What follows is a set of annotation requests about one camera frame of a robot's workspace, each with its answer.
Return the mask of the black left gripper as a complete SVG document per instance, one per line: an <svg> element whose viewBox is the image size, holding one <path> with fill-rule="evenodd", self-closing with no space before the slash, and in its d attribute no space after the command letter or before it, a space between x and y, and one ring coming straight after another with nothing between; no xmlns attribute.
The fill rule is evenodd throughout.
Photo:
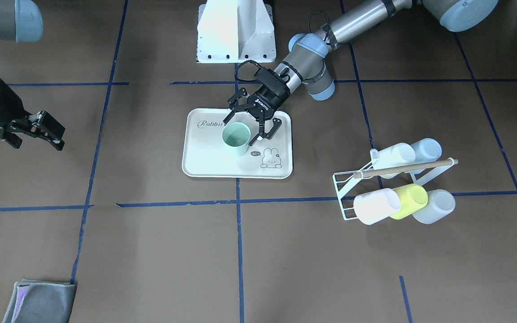
<svg viewBox="0 0 517 323"><path fill-rule="evenodd" d="M281 107L281 105L289 98L289 92L272 92L265 86L261 86L256 93L250 95L246 88L240 88L237 90L228 100L228 108L231 110L227 117L222 121L224 124L228 123L236 113L247 112L253 116L254 120L258 122L259 128L258 133L250 140L250 146L253 146L256 141L261 138L267 140L272 139L279 127L282 125L282 120L279 118L272 118L273 127L269 132L265 132L265 118L264 116L258 117L257 104L263 107L264 112L269 112L270 116L273 116L275 111ZM237 104L241 98L247 98L246 104Z"/></svg>

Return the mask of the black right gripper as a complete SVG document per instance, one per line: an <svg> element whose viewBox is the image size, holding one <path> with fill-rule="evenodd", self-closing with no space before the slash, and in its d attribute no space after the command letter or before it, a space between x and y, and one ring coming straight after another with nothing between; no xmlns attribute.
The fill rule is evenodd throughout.
<svg viewBox="0 0 517 323"><path fill-rule="evenodd" d="M32 115L23 107L0 107L0 140L5 141L13 148L19 149L22 139L13 133L11 129L13 121L18 122L21 126L31 124L31 127L33 127L31 129L15 127L15 133L23 133L33 138L43 139L49 142L56 150L63 150L65 145L63 140L65 127L52 117L49 112L41 111Z"/></svg>

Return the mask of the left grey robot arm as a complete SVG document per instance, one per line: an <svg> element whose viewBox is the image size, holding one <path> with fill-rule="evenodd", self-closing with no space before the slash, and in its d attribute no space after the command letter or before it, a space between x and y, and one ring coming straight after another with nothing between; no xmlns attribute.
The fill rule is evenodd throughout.
<svg viewBox="0 0 517 323"><path fill-rule="evenodd" d="M271 70L256 61L254 80L260 88L249 94L240 88L228 99L230 113L223 120L228 123L236 113L246 112L258 123L257 140L270 140L281 119L275 112L300 85L304 85L314 100L326 100L335 91L332 75L325 57L340 47L353 43L375 29L397 12L423 5L449 31L465 31L482 22L496 7L496 0L366 0L334 21L327 20L318 31L299 33L289 41L289 53Z"/></svg>

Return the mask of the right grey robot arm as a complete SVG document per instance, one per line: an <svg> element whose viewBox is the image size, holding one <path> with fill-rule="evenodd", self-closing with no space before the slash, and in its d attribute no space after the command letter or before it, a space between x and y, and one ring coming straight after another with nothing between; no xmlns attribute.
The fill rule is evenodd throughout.
<svg viewBox="0 0 517 323"><path fill-rule="evenodd" d="M32 0L0 0L0 40L36 42L43 34L43 19ZM21 98L0 78L0 140L19 148L19 133L47 141L56 150L64 148L65 127L49 112L31 114Z"/></svg>

